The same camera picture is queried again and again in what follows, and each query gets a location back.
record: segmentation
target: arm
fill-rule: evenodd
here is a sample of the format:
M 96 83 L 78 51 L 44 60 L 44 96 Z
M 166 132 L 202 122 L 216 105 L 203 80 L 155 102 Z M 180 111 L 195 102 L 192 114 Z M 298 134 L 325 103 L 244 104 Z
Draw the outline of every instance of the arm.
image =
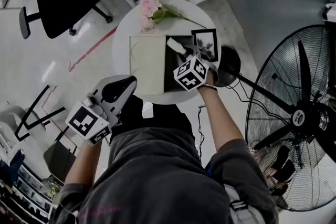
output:
M 100 150 L 101 142 L 95 146 L 90 146 L 84 142 L 65 179 L 64 185 L 83 184 L 85 186 L 92 186 L 96 175 Z
M 214 85 L 213 74 L 209 71 L 206 83 Z M 218 151 L 224 144 L 234 139 L 243 139 L 242 133 L 226 110 L 217 91 L 200 87 L 200 92 L 208 111 L 211 130 Z

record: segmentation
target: black and white marker cube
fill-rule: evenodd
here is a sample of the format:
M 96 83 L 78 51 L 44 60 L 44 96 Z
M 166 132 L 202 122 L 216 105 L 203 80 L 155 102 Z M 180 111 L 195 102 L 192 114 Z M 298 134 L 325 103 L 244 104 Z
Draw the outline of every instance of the black and white marker cube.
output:
M 208 65 L 196 56 L 174 70 L 175 80 L 188 92 L 203 85 L 206 81 Z
M 65 122 L 91 146 L 111 133 L 109 122 L 81 102 L 72 108 Z

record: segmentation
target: gray floor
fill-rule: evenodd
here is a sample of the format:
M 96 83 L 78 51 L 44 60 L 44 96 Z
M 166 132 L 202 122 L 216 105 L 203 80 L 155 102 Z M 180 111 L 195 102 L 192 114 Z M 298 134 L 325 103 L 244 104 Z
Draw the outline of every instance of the gray floor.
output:
M 22 0 L 28 13 L 38 10 L 36 0 Z M 40 20 L 30 24 L 31 36 L 23 40 L 19 31 L 19 10 L 3 10 L 0 16 L 0 36 L 2 50 L 0 54 L 0 104 L 9 101 L 24 108 L 29 107 L 46 84 L 51 85 L 53 92 L 47 93 L 48 100 L 42 100 L 36 107 L 40 117 L 50 113 L 61 105 L 68 111 L 76 102 L 82 100 L 100 79 L 116 74 L 111 60 L 111 44 L 113 35 L 104 38 L 118 26 L 121 19 L 130 10 L 124 0 L 102 0 L 99 4 L 104 11 L 109 11 L 114 20 L 106 24 L 104 19 L 95 11 L 90 11 L 76 24 L 77 34 L 71 37 L 67 32 L 55 39 L 49 39 Z M 242 60 L 242 73 L 254 80 L 257 75 L 251 53 L 245 41 L 242 29 L 236 20 L 226 0 L 207 0 L 199 5 L 214 22 L 223 45 L 235 47 Z M 95 44 L 104 38 L 97 47 Z M 242 89 L 236 88 L 240 95 Z M 236 93 L 230 89 L 219 89 L 219 94 L 227 106 L 241 132 L 245 131 L 247 103 L 241 103 Z M 196 137 L 196 147 L 199 147 L 200 134 L 198 133 L 198 106 L 203 104 L 198 95 L 184 103 L 178 104 L 180 110 L 188 116 L 193 133 Z M 55 124 L 47 125 L 48 142 L 53 142 L 60 129 L 65 127 L 62 117 L 53 119 Z M 201 114 L 201 126 L 205 135 L 202 145 L 202 163 L 205 166 L 215 153 L 211 128 L 205 110 Z M 73 141 L 80 147 L 82 140 L 71 132 L 67 133 L 62 143 L 71 150 Z M 43 161 L 43 152 L 39 150 L 32 139 L 25 143 L 26 162 L 40 177 L 47 177 L 48 170 Z M 103 146 L 97 177 L 107 168 L 109 149 Z
M 292 32 L 322 24 L 329 0 L 227 0 L 237 17 L 258 70 L 273 49 Z

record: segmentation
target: picture frame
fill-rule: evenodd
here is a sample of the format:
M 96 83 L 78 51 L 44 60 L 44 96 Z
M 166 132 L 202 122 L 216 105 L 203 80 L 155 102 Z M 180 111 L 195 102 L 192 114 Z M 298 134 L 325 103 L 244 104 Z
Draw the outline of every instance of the picture frame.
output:
M 192 30 L 191 33 L 194 36 L 195 44 L 209 56 L 210 61 L 217 62 L 218 44 L 216 29 Z

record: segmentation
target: bracelet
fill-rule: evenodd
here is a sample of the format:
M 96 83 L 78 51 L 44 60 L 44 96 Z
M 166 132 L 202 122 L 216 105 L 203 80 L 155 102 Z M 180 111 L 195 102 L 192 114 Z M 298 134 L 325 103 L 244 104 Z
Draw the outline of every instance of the bracelet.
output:
M 215 86 L 212 86 L 212 85 L 210 85 L 208 83 L 205 83 L 205 84 L 201 85 L 200 87 L 207 87 L 207 88 L 211 88 L 211 89 L 217 91 L 217 88 Z

